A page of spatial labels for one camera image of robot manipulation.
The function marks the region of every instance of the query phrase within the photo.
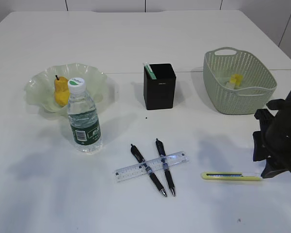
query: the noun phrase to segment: green glass bowl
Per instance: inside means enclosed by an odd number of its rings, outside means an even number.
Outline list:
[[[61,107],[54,98],[55,75],[64,76],[68,80],[80,77],[85,80],[86,89],[96,103],[101,102],[106,94],[107,75],[96,67],[73,63],[62,66],[53,66],[33,76],[25,86],[26,101],[28,104],[40,105],[49,112],[65,113],[66,106]]]

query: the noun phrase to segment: bottle label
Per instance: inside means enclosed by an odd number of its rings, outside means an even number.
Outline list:
[[[91,145],[100,139],[101,132],[99,121],[87,128],[79,129],[71,125],[73,137],[76,143],[80,145]]]

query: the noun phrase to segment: pencil cup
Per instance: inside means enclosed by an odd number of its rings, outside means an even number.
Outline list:
[[[167,109],[174,105],[176,75],[171,64],[151,64],[151,76],[144,67],[144,98],[147,110]]]

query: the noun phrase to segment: water bottle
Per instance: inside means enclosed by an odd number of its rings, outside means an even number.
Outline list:
[[[71,125],[75,147],[82,152],[92,152],[102,146],[101,132],[96,105],[86,91],[82,78],[68,81],[70,97],[68,117]]]

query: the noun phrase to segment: pen grip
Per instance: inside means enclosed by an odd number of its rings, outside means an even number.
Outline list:
[[[165,177],[166,177],[166,180],[167,180],[167,183],[168,183],[168,187],[169,188],[174,188],[175,185],[174,185],[174,182],[173,182],[173,178],[171,178],[171,174],[170,174],[169,170],[165,171]]]
[[[151,180],[153,181],[153,183],[155,184],[155,186],[157,187],[157,189],[159,191],[161,191],[164,188],[163,185],[161,184],[159,179],[157,179],[157,177],[156,177],[156,175],[154,173],[150,174],[150,178],[151,178]]]

